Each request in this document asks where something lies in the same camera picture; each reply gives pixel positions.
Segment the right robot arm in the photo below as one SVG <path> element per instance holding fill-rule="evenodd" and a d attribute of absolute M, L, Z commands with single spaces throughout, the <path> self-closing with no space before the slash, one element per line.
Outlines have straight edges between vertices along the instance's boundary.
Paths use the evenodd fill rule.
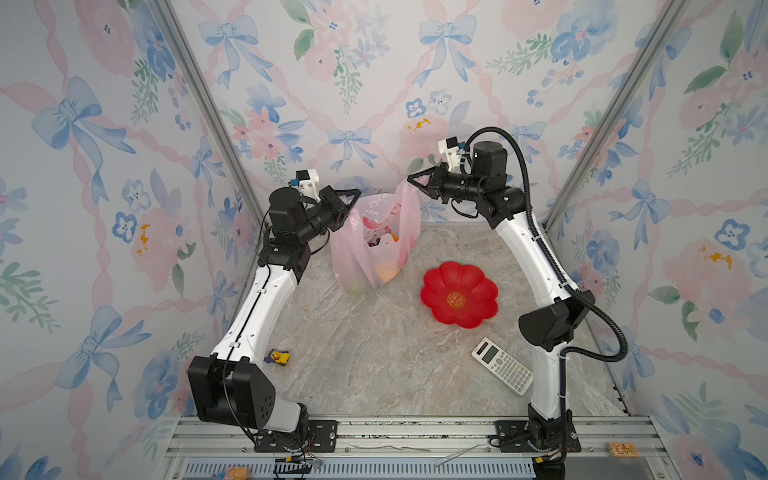
<path fill-rule="evenodd" d="M 520 316 L 520 331 L 532 354 L 532 396 L 525 439 L 541 452 L 569 449 L 571 414 L 564 392 L 560 356 L 570 346 L 587 313 L 577 286 L 563 272 L 539 230 L 529 187 L 508 185 L 508 152 L 498 142 L 481 141 L 465 152 L 454 137 L 438 144 L 439 162 L 412 173 L 411 185 L 445 204 L 469 201 L 505 242 L 534 295 L 535 310 Z"/>

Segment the pink plastic bag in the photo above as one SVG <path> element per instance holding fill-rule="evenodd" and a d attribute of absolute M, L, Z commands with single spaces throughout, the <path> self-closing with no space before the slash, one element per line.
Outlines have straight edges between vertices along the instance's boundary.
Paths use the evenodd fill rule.
<path fill-rule="evenodd" d="M 421 224 L 419 191 L 408 182 L 393 193 L 360 198 L 330 239 L 340 287 L 359 294 L 391 281 L 406 264 Z"/>

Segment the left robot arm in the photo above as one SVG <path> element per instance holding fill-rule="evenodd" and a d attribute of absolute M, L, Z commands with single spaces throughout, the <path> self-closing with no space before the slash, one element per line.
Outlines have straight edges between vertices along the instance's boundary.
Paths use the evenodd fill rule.
<path fill-rule="evenodd" d="M 200 420 L 305 442 L 306 406 L 280 398 L 262 370 L 267 343 L 312 257 L 311 241 L 339 230 L 360 196 L 330 186 L 313 197 L 294 187 L 270 195 L 252 288 L 212 353 L 194 357 L 187 371 Z"/>

